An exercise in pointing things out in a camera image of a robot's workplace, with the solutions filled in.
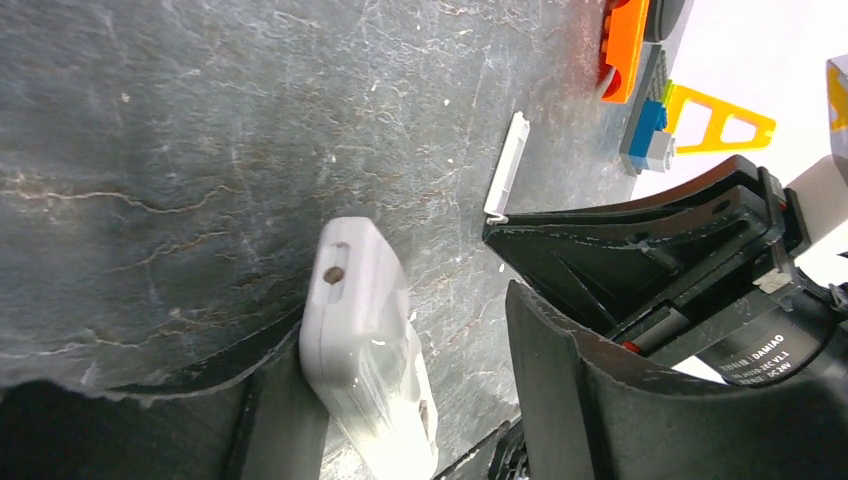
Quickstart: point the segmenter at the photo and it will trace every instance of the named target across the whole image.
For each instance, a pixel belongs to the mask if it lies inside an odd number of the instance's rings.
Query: scratched surface
[[[516,412],[480,241],[621,201],[597,0],[0,0],[0,385],[155,385],[295,310],[322,225],[375,220],[412,284],[440,465]],[[337,431],[325,477],[367,478]]]

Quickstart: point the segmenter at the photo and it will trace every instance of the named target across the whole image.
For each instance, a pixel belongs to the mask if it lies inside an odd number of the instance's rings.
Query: red component
[[[633,352],[635,354],[642,353],[642,349],[639,348],[639,345],[636,345],[633,342],[624,342],[624,343],[621,344],[621,346],[626,348],[627,350],[630,350],[631,352]]]

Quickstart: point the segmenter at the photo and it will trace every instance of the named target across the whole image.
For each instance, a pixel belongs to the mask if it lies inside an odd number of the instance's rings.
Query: black table surface
[[[364,215],[410,279],[440,465],[517,413],[482,204],[515,111],[508,211],[629,198],[603,2],[2,4],[0,386],[155,388],[295,311],[323,224]],[[322,478],[367,478],[335,429]]]

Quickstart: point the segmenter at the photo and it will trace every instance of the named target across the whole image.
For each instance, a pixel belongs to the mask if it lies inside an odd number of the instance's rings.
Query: white wall
[[[771,145],[743,155],[786,185],[830,152],[825,61],[846,53],[848,1],[696,0],[671,78],[775,119]],[[678,145],[703,137],[703,113],[684,109]],[[746,133],[734,126],[727,139]],[[683,183],[728,156],[675,157],[671,171],[643,173],[633,196]]]

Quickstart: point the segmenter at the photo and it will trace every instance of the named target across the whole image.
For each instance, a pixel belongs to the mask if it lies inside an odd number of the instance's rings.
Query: orange plastic piece
[[[837,132],[848,127],[848,92],[839,81],[839,69],[827,68],[827,98],[836,118],[830,122],[830,131]]]
[[[710,121],[704,139],[698,145],[678,146],[678,155],[699,153],[739,152],[743,150],[758,150],[768,147],[777,122],[732,103],[719,100],[697,90],[681,85],[669,85],[666,93],[665,108],[668,112],[668,126],[665,131],[674,134],[680,121],[683,107],[689,102],[707,107],[711,110]],[[747,142],[725,142],[721,139],[724,127],[730,119],[740,120],[756,128],[754,138]]]
[[[601,43],[602,61],[615,68],[615,74],[601,100],[608,103],[627,103],[642,55],[645,21],[650,0],[619,0],[604,19],[604,38]]]

